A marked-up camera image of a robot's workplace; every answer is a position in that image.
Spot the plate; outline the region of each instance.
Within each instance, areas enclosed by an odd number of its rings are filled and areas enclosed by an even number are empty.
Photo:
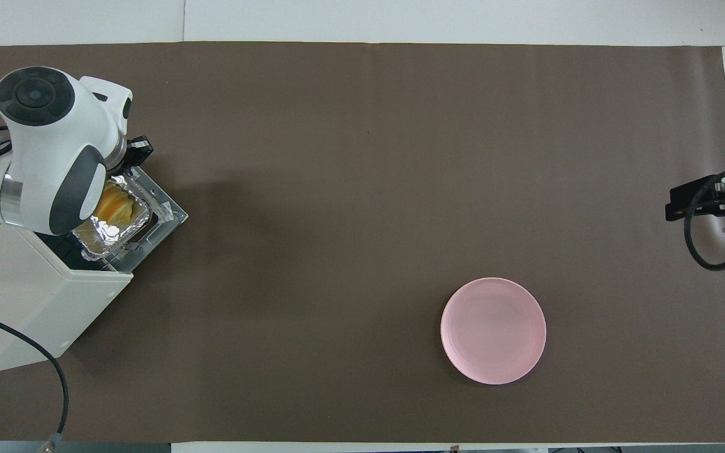
[[[441,342],[452,365],[483,384],[507,384],[541,358],[547,325],[531,293],[504,278],[470,281],[446,303]]]

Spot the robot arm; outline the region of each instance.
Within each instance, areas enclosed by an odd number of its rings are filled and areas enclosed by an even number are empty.
[[[0,81],[0,223],[60,235],[97,207],[126,150],[129,89],[57,69],[18,69]]]

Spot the brown mat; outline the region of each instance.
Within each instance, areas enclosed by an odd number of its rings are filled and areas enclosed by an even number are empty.
[[[725,272],[663,209],[725,169],[719,48],[0,48],[0,77],[32,64],[132,88],[191,215],[61,359],[67,439],[725,442]],[[547,318],[514,384],[441,348],[481,276]],[[0,372],[0,439],[43,438],[59,394]]]

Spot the aluminum foil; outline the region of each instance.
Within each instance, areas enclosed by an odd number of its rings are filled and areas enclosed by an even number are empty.
[[[133,213],[126,226],[110,225],[96,215],[92,215],[83,224],[72,230],[72,234],[83,246],[81,255],[88,261],[101,260],[110,254],[121,252],[130,238],[147,224],[152,215],[149,204],[145,201],[151,197],[135,183],[132,175],[117,175],[111,177],[110,180],[132,198]]]

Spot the black cable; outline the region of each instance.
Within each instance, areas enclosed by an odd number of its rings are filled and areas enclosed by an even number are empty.
[[[69,413],[69,388],[66,386],[66,376],[64,375],[63,370],[60,369],[60,364],[58,364],[58,361],[54,357],[52,357],[52,354],[50,354],[48,350],[44,349],[43,346],[38,344],[38,342],[36,342],[34,339],[24,335],[23,333],[15,330],[14,328],[6,324],[2,324],[2,322],[0,322],[0,329],[4,330],[4,332],[10,333],[11,335],[17,336],[30,346],[37,349],[41,354],[43,354],[44,357],[46,357],[52,363],[52,366],[55,367],[55,372],[58,373],[58,378],[60,378],[60,387],[61,389],[63,389],[63,412],[60,414],[60,423],[58,423],[58,429],[57,431],[55,431],[58,433],[58,435],[61,435],[63,433],[63,427],[64,425],[66,425],[66,416]]]
[[[687,212],[684,216],[684,241],[687,243],[687,250],[690,251],[690,255],[693,255],[694,260],[700,264],[701,267],[711,271],[725,270],[725,261],[719,264],[711,264],[703,259],[699,252],[695,249],[695,244],[693,243],[692,223],[695,210],[699,206],[699,200],[701,200],[701,197],[703,197],[707,190],[709,190],[714,184],[720,182],[723,178],[725,178],[725,172],[717,173],[717,175],[713,175],[708,178],[703,186],[701,186],[701,189],[693,195],[693,199],[690,201],[690,206],[687,207]]]
[[[2,157],[2,155],[8,154],[8,152],[10,152],[13,149],[12,143],[10,143],[9,141],[6,143],[8,143],[8,144],[6,144],[3,147],[0,147],[0,157]]]

